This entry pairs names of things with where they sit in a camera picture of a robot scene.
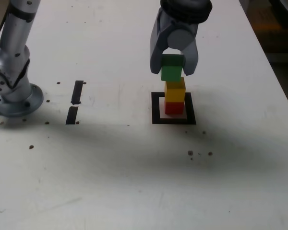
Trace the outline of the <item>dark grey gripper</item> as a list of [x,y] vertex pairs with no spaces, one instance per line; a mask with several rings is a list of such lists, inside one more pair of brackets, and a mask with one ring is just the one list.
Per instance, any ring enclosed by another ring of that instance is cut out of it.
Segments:
[[150,37],[150,70],[158,74],[162,66],[162,54],[167,48],[179,50],[184,56],[183,71],[192,75],[198,64],[196,45],[197,24],[179,24],[173,27],[173,19],[159,8]]

